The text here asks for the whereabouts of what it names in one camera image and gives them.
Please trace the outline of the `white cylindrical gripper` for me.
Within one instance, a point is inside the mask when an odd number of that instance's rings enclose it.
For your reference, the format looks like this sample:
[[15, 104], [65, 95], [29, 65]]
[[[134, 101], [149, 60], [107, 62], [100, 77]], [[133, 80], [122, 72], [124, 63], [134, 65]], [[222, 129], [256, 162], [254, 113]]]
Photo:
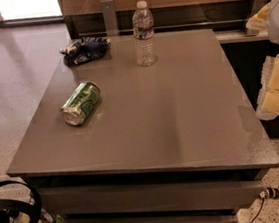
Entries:
[[[279, 44], [279, 0], [271, 0], [248, 19], [246, 28], [267, 30], [269, 40]], [[256, 114], [260, 120], [279, 116], [279, 53], [266, 57], [262, 66], [261, 90], [258, 93]]]

